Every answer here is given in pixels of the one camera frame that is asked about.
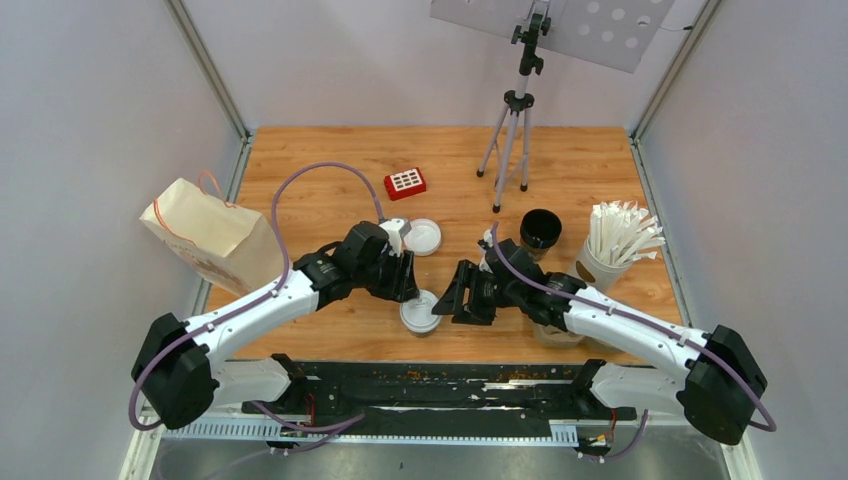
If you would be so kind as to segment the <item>brown coffee cup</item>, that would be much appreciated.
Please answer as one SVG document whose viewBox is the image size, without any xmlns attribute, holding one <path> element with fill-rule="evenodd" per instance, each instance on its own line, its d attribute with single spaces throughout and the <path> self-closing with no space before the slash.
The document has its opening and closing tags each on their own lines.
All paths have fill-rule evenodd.
<svg viewBox="0 0 848 480">
<path fill-rule="evenodd" d="M 421 330 L 421 331 L 416 331 L 416 330 L 409 330 L 408 331 L 408 333 L 410 335 L 413 335 L 415 337 L 420 337 L 420 338 L 424 338 L 424 337 L 433 335 L 435 332 L 436 332 L 436 329 Z"/>
</svg>

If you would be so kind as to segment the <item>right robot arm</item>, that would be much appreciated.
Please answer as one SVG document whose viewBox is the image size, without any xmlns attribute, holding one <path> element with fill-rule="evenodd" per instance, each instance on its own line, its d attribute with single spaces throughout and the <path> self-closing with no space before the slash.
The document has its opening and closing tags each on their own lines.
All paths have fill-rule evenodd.
<svg viewBox="0 0 848 480">
<path fill-rule="evenodd" d="M 537 325 L 595 339 L 649 364 L 588 363 L 585 380 L 570 392 L 580 415 L 596 417 L 608 407 L 664 412 L 725 445 L 739 444 L 750 427 L 775 431 L 761 401 L 767 379 L 737 331 L 718 325 L 707 332 L 652 317 L 578 277 L 543 271 L 510 239 L 481 245 L 482 261 L 458 263 L 433 314 L 489 325 L 499 309 L 517 308 Z"/>
</svg>

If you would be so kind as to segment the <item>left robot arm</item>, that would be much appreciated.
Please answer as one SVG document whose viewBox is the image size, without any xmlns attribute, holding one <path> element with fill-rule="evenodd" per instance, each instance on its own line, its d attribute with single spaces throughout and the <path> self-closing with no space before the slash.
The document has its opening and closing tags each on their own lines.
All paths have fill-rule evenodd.
<svg viewBox="0 0 848 480">
<path fill-rule="evenodd" d="M 233 354 L 357 289 L 397 303 L 417 298 L 414 254 L 403 247 L 409 230 L 401 218 L 362 221 L 343 240 L 302 256 L 280 277 L 230 304 L 186 320 L 172 313 L 154 320 L 131 370 L 131 424 L 150 428 L 139 420 L 139 399 L 172 430 L 223 405 L 262 401 L 283 413 L 298 411 L 306 386 L 280 359 L 236 361 Z"/>
</svg>

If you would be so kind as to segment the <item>white plastic cup lid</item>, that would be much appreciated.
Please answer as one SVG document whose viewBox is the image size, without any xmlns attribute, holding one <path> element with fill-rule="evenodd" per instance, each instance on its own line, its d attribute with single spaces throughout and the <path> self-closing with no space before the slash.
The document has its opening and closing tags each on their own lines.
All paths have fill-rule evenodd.
<svg viewBox="0 0 848 480">
<path fill-rule="evenodd" d="M 417 299 L 403 302 L 399 307 L 400 318 L 407 330 L 437 329 L 441 316 L 431 313 L 437 297 L 428 290 L 421 290 Z"/>
</svg>

